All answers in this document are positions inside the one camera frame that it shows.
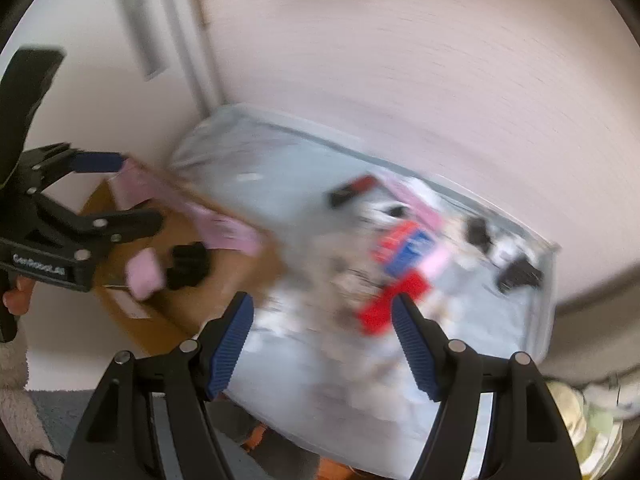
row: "metal screw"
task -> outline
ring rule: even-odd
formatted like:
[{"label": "metal screw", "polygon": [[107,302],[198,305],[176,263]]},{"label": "metal screw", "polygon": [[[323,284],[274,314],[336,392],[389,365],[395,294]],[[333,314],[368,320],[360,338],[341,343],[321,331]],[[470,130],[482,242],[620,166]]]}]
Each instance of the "metal screw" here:
[{"label": "metal screw", "polygon": [[516,354],[516,362],[520,365],[528,365],[531,362],[531,357],[524,352],[518,352]]},{"label": "metal screw", "polygon": [[129,359],[131,359],[131,352],[129,352],[129,350],[121,350],[113,358],[113,360],[116,361],[116,363],[119,365],[123,365]]},{"label": "metal screw", "polygon": [[87,249],[78,249],[76,254],[74,254],[74,258],[77,262],[84,262],[91,257],[91,251]]},{"label": "metal screw", "polygon": [[449,341],[449,350],[460,353],[466,350],[466,345],[460,339],[452,339]]},{"label": "metal screw", "polygon": [[188,354],[198,348],[198,342],[195,339],[186,339],[180,343],[180,352]]}]

